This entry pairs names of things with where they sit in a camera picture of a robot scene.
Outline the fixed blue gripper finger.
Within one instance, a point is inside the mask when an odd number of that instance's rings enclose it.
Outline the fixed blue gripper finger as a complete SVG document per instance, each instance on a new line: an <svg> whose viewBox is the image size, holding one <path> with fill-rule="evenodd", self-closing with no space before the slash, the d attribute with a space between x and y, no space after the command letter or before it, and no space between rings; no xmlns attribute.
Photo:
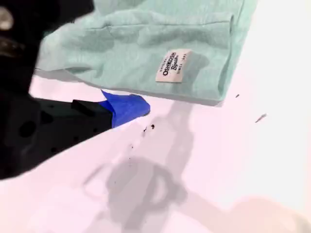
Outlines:
<svg viewBox="0 0 311 233"><path fill-rule="evenodd" d="M39 99L40 122L35 141L24 158L26 170L100 133L149 114L150 104L139 95L103 91L104 101L62 102Z"/></svg>

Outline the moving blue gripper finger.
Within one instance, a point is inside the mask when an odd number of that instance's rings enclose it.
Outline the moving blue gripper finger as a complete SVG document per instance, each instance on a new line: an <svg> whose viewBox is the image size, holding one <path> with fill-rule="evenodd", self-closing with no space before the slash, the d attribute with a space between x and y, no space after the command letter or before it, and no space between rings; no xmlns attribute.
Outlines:
<svg viewBox="0 0 311 233"><path fill-rule="evenodd" d="M94 10L92 0L33 0L29 32L43 34L71 23Z"/></svg>

